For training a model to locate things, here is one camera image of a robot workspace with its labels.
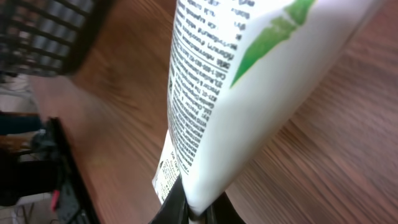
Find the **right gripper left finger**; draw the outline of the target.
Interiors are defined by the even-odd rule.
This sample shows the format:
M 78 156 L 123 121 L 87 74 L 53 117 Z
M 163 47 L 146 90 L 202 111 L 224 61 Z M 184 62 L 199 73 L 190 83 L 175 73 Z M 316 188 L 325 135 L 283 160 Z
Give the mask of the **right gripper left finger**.
M 188 204 L 180 175 L 149 224 L 189 224 Z

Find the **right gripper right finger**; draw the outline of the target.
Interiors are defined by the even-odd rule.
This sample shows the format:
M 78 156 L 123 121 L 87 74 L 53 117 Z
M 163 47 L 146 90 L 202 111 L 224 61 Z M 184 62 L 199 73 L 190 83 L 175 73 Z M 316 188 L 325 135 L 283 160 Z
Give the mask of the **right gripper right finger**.
M 205 212 L 206 224 L 246 224 L 223 192 Z

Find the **white tube gold cap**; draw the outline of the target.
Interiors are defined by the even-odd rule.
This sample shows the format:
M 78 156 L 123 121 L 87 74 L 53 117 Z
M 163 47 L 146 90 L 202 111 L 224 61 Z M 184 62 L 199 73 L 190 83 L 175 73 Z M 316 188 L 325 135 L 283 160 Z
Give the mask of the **white tube gold cap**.
M 168 130 L 152 181 L 177 177 L 193 213 L 210 206 L 308 97 L 375 0 L 178 0 Z

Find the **grey plastic basket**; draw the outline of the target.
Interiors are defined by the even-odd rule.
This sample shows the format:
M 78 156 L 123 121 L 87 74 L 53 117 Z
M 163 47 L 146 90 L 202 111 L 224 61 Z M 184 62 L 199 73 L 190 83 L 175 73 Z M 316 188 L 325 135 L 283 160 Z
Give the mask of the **grey plastic basket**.
M 1 1 L 1 75 L 76 73 L 113 4 L 113 0 Z

